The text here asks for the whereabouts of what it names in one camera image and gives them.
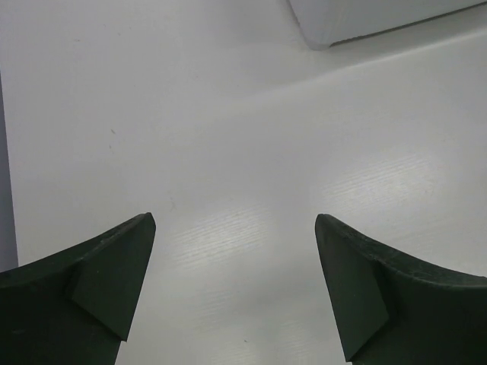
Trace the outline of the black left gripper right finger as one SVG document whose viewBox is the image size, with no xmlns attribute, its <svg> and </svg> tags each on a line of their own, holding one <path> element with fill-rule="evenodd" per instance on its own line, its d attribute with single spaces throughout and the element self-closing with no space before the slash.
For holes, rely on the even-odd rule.
<svg viewBox="0 0 487 365">
<path fill-rule="evenodd" d="M 346 362 L 486 362 L 484 277 L 418 259 L 328 214 L 315 234 Z"/>
</svg>

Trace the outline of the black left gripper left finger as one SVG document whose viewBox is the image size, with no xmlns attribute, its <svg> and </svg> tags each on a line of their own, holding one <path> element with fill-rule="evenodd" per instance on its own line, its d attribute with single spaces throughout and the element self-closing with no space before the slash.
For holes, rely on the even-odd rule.
<svg viewBox="0 0 487 365">
<path fill-rule="evenodd" d="M 114 364 L 154 244 L 152 214 L 1 273 L 3 364 Z"/>
</svg>

